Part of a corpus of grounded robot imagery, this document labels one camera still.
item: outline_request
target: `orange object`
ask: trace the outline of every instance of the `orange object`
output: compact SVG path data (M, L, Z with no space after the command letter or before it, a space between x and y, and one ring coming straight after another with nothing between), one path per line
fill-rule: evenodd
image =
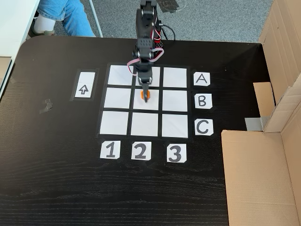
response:
M150 97L151 97L151 93L150 93L150 91L148 90L148 91L147 91L147 99L149 100ZM141 90L141 99L144 100L143 90Z

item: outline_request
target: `robotic arm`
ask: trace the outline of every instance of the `robotic arm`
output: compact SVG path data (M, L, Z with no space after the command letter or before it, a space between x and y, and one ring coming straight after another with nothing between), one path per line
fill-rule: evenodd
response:
M136 13L136 50L133 52L134 60L129 63L134 63L133 75L138 73L145 102L150 96L148 89L152 82L151 67L164 53L160 36L161 25L157 15L157 2L141 0L140 9L137 9Z

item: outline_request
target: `cardboard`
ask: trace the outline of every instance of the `cardboard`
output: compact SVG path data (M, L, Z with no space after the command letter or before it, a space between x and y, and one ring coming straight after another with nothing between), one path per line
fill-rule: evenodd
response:
M281 132L301 101L301 76L289 87L276 106L264 132Z
M270 116L275 108L273 90L270 82L253 83L261 117Z
M6 73L8 72L10 62L11 62L10 57L0 56L0 83L1 83L1 80L5 77Z
M259 37L272 86L254 83L264 132L222 132L230 226L301 225L300 9L274 0Z
M222 132L230 226L299 226L280 133Z
M301 222L301 104L282 130L281 135Z

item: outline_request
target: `white table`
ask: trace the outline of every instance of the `white table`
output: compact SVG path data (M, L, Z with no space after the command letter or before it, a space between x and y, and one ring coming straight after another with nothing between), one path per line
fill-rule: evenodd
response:
M10 74L18 50L26 39L39 1L0 0L0 56L12 58L7 75ZM7 81L8 76L0 82L0 98Z

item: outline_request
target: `person's leg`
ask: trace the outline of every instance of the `person's leg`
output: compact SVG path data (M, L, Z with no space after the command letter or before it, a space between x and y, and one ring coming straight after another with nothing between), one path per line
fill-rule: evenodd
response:
M37 9L39 16L34 22L33 31L36 34L53 31L55 22L65 17L66 3L67 0L41 0Z
M65 9L63 27L68 35L95 37L84 6L79 0L68 0Z

